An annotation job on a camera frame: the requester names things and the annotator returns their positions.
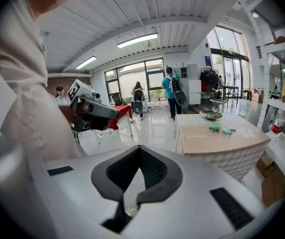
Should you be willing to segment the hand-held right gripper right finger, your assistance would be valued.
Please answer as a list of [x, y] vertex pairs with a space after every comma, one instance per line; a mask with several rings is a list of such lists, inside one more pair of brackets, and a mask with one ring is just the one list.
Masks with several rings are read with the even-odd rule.
[[137, 204], [159, 203], [175, 193], [183, 182], [183, 172], [172, 159], [144, 145], [139, 146], [139, 169], [145, 190], [137, 196]]

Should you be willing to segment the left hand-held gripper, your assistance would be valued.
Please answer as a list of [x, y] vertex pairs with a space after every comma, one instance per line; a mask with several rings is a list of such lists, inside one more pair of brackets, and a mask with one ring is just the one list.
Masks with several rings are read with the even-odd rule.
[[[78, 79], [68, 90], [67, 96], [71, 102], [73, 116], [71, 129], [74, 131], [103, 131], [110, 126], [113, 119], [120, 118], [119, 110], [104, 105], [100, 99], [100, 94]], [[76, 106], [79, 102], [89, 103], [89, 114], [85, 114], [83, 117], [76, 115]]]

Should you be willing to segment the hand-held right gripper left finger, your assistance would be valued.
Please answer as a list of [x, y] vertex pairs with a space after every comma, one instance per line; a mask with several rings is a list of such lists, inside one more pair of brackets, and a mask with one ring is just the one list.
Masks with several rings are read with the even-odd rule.
[[132, 148], [107, 159], [94, 167], [91, 180], [101, 196], [117, 202], [112, 218], [102, 223], [102, 226], [120, 233], [130, 219], [124, 209], [124, 192], [131, 184], [140, 165], [140, 146]]

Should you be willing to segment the person's left hand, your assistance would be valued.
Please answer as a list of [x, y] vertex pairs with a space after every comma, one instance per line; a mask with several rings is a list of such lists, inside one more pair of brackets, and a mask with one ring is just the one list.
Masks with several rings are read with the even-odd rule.
[[85, 114], [90, 113], [90, 103], [79, 102], [76, 106], [76, 115], [78, 117], [83, 117]]

